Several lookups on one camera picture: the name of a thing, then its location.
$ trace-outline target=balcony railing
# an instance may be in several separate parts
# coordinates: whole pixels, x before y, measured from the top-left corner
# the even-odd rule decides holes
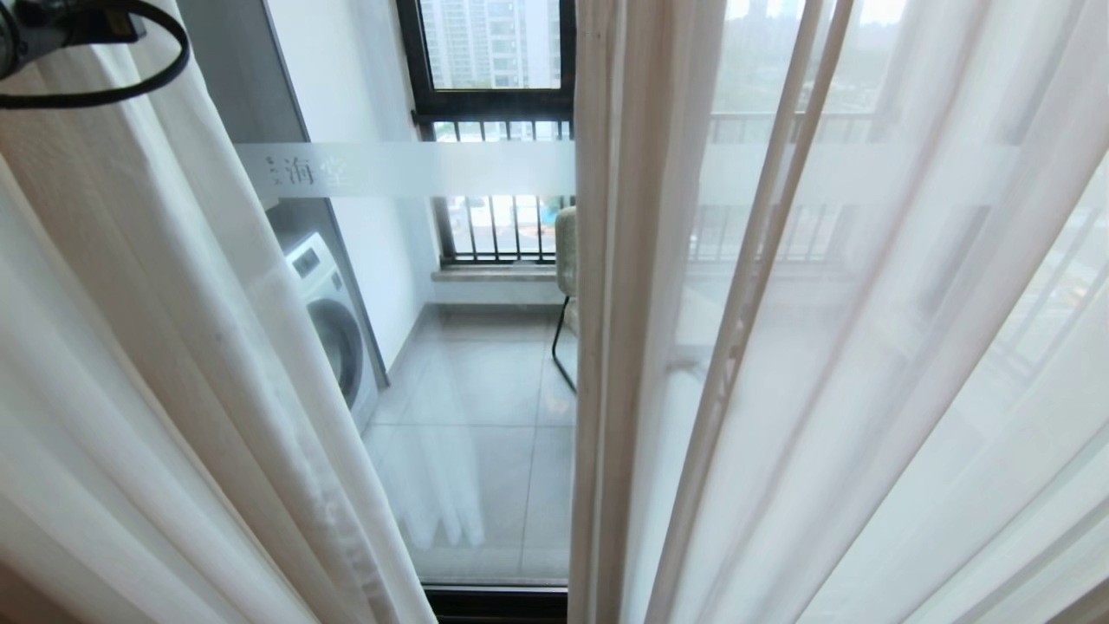
[[[802,113],[791,133],[801,127]],[[828,113],[821,117],[818,141],[866,141],[874,116],[869,113]],[[711,143],[765,143],[774,113],[713,113]],[[564,141],[573,137],[569,120],[436,121],[421,125],[425,141]],[[549,264],[554,262],[554,217],[573,204],[572,196],[486,195],[435,200],[436,223],[444,264]],[[746,226],[745,205],[700,205],[690,236],[690,259],[696,263],[734,262]],[[828,262],[836,239],[849,221],[842,205],[797,205],[792,211],[779,258],[788,262]]]

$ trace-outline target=gray tiled floor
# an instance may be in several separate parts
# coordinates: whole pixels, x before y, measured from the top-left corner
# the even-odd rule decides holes
[[[394,367],[364,439],[425,582],[566,583],[577,402],[557,319],[428,316]],[[571,335],[559,357],[577,369]]]

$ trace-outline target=sky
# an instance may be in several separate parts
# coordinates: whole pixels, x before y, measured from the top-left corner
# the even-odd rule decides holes
[[[896,23],[901,20],[902,12],[905,11],[907,0],[856,0],[863,2],[863,11],[859,13],[862,23]],[[766,13],[771,17],[782,14],[785,7],[796,6],[797,14],[804,8],[804,0],[770,0],[766,6]],[[740,19],[751,10],[751,0],[728,0],[728,12],[725,19]]]

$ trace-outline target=frosted glass strip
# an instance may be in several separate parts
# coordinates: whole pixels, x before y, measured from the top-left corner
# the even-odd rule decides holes
[[[485,143],[240,143],[262,197],[572,195],[571,141]],[[744,205],[754,197],[763,144],[713,144],[701,171],[702,204]],[[923,201],[990,205],[1009,175],[1010,146],[954,146],[932,168]],[[891,180],[907,180],[918,154],[889,144],[818,144],[795,203],[877,205],[898,201]]]

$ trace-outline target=washing machine door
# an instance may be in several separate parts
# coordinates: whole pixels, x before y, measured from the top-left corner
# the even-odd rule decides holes
[[[350,310],[329,298],[319,298],[308,304],[308,315],[324,346],[324,354],[332,366],[335,381],[343,391],[347,408],[354,407],[362,383],[363,362],[362,334]]]

